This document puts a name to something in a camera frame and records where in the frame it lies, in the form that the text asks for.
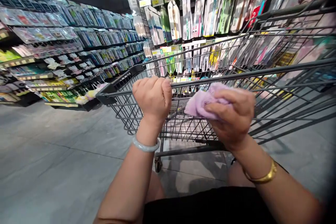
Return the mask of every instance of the lavender towel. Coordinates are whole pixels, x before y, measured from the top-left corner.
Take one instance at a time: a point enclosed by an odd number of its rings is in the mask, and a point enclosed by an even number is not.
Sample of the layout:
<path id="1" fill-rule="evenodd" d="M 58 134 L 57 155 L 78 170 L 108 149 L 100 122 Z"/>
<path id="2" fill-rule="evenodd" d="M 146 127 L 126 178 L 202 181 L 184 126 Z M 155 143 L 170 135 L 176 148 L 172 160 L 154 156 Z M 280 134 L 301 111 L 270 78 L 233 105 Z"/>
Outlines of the lavender towel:
<path id="1" fill-rule="evenodd" d="M 214 97 L 215 92 L 222 89 L 231 89 L 231 87 L 216 82 L 211 83 L 209 89 L 206 92 L 202 90 L 197 91 L 196 94 L 188 101 L 184 112 L 190 116 L 207 118 L 211 120 L 220 120 L 215 114 L 206 111 L 204 106 L 209 103 L 221 103 L 224 105 L 230 104 L 230 102 L 223 98 L 216 99 Z"/>

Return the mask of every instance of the hand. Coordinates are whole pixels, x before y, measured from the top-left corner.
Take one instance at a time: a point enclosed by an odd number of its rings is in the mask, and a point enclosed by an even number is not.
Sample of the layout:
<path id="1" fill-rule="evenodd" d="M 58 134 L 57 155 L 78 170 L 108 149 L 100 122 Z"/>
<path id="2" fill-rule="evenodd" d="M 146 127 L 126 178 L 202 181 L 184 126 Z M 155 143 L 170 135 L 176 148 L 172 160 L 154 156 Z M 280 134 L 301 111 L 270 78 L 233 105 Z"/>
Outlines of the hand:
<path id="1" fill-rule="evenodd" d="M 254 94 L 244 89 L 221 90 L 215 98 L 224 98 L 231 104 L 210 103 L 204 107 L 223 120 L 210 120 L 214 132 L 229 151 L 244 149 L 254 116 Z"/>
<path id="2" fill-rule="evenodd" d="M 172 87 L 165 78 L 144 78 L 133 84 L 133 95 L 143 112 L 143 118 L 160 128 L 172 106 Z"/>

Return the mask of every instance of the gray floor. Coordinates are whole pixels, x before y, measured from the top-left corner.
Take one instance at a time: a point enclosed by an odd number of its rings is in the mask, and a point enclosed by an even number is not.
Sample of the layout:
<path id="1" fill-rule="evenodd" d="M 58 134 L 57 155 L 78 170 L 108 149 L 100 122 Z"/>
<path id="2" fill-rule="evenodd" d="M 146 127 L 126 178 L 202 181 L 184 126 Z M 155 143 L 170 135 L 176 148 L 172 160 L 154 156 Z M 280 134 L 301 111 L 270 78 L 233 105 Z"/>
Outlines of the gray floor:
<path id="1" fill-rule="evenodd" d="M 323 199 L 331 179 L 335 120 L 264 148 Z M 131 137 L 111 108 L 90 112 L 0 106 L 0 223 L 92 223 Z M 193 146 L 167 142 L 164 149 Z M 165 158 L 159 173 L 168 197 L 225 185 L 232 157 L 222 152 Z"/>

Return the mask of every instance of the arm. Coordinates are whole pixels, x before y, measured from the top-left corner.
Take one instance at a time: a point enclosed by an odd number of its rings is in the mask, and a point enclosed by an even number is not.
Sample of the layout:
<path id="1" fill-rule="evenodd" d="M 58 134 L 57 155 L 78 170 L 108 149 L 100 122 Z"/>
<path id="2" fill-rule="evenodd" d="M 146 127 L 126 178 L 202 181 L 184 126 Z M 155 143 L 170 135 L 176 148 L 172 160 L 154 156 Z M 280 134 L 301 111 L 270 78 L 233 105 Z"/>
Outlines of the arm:
<path id="1" fill-rule="evenodd" d="M 212 103 L 205 108 L 223 122 L 211 121 L 225 147 L 234 155 L 251 178 L 264 177 L 271 169 L 271 157 L 247 133 L 254 115 L 254 95 L 246 90 L 223 90 L 215 94 L 231 105 Z M 318 200 L 279 165 L 274 179 L 255 184 L 278 223 L 316 223 L 322 213 Z"/>
<path id="2" fill-rule="evenodd" d="M 154 146 L 167 117 L 172 100 L 170 82 L 153 77 L 138 80 L 133 94 L 143 112 L 137 140 Z M 152 172 L 154 153 L 133 144 L 112 181 L 98 210 L 95 224 L 135 222 L 142 214 Z"/>

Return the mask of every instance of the knee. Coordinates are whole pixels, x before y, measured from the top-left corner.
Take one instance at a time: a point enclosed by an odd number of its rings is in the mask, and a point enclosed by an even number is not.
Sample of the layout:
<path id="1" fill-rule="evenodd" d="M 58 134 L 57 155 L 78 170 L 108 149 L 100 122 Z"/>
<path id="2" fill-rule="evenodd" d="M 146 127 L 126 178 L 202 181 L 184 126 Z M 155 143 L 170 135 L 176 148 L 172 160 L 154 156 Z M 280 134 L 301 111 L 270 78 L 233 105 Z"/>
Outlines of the knee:
<path id="1" fill-rule="evenodd" d="M 254 184 L 246 178 L 243 168 L 238 161 L 234 162 L 229 169 L 228 186 L 255 187 Z"/>

